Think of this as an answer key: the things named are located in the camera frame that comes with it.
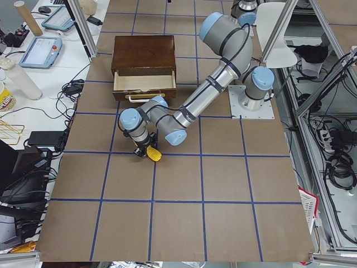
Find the drawer handle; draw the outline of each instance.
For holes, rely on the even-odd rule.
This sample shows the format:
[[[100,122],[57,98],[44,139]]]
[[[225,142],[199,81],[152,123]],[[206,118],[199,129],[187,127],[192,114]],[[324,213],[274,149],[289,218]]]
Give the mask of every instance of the drawer handle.
[[[159,94],[138,94],[138,95],[126,95],[125,98],[129,99],[131,103],[138,103],[138,102],[148,102],[155,96],[165,97],[164,93]]]

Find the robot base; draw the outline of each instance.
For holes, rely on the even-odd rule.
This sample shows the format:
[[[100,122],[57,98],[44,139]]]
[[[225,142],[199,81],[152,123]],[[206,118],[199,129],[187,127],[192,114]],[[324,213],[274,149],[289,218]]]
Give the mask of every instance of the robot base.
[[[274,112],[272,108],[271,101],[263,102],[261,108],[257,111],[248,111],[244,109],[238,101],[239,95],[245,90],[244,85],[229,85],[229,102],[230,102],[230,111],[232,118],[239,119],[274,119]]]

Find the blue and white device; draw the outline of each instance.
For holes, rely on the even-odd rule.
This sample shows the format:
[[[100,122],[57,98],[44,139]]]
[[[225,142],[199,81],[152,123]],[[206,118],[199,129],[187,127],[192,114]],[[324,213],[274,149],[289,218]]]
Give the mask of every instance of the blue and white device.
[[[61,48],[61,38],[34,37],[18,64],[24,68],[48,69],[55,62]]]
[[[68,31],[73,24],[73,20],[71,19],[65,6],[60,6],[52,15],[41,23],[44,28],[59,30],[62,32]]]

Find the yellow cup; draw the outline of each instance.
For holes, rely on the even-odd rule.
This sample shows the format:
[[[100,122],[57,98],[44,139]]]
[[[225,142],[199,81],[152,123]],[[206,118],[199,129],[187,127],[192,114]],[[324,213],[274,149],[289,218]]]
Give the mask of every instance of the yellow cup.
[[[16,98],[5,87],[4,83],[0,82],[0,112],[6,112],[12,109],[16,104]]]

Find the cardboard tube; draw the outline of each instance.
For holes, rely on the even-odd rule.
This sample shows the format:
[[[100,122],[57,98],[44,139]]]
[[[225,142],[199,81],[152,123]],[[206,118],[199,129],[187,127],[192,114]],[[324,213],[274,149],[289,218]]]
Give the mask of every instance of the cardboard tube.
[[[27,25],[30,28],[30,30],[32,31],[32,33],[35,36],[42,35],[43,34],[42,30],[40,29],[40,27],[38,26],[37,22],[35,21],[35,19],[31,15],[31,12],[28,9],[28,7],[25,4],[25,2],[24,1],[17,1],[13,5],[17,8],[17,11],[20,13],[20,15],[22,16],[23,20],[27,23]]]

